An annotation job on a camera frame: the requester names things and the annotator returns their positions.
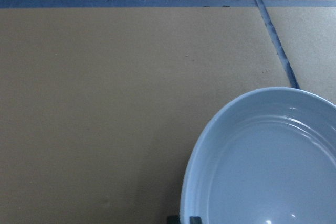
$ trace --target cardboard surface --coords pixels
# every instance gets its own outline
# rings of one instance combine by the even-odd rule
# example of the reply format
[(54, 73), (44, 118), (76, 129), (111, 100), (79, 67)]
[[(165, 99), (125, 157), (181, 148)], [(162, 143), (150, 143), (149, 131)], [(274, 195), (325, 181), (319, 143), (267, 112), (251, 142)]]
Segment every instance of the cardboard surface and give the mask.
[(1, 223), (164, 223), (208, 120), (289, 85), (257, 8), (0, 17)]
[(268, 8), (301, 89), (336, 103), (336, 8)]

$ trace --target blue tape line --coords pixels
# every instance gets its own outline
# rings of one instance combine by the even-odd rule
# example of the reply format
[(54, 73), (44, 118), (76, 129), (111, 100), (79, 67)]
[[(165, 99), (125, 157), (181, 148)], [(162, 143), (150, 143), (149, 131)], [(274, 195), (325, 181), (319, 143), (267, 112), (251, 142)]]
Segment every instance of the blue tape line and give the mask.
[[(264, 0), (266, 7), (336, 7), (334, 0)], [(257, 7), (255, 0), (0, 0), (0, 9), (89, 7)]]
[(294, 72), (292, 67), (290, 66), (289, 60), (285, 54), (285, 51), (283, 50), (283, 47), (281, 45), (280, 39), (278, 37), (277, 32), (275, 31), (274, 25), (272, 23), (272, 20), (268, 14), (268, 11), (265, 7), (264, 1), (263, 0), (256, 0), (257, 5), (259, 7), (261, 16), (264, 19), (264, 22), (266, 24), (269, 36), (271, 37), (271, 40), (274, 44), (274, 47), (278, 53), (278, 56), (280, 58), (280, 61), (282, 63), (283, 68), (286, 71), (286, 74), (288, 76), (289, 82), (292, 86), (292, 88), (296, 88), (296, 89), (300, 89), (300, 86), (298, 84), (298, 82), (296, 81)]

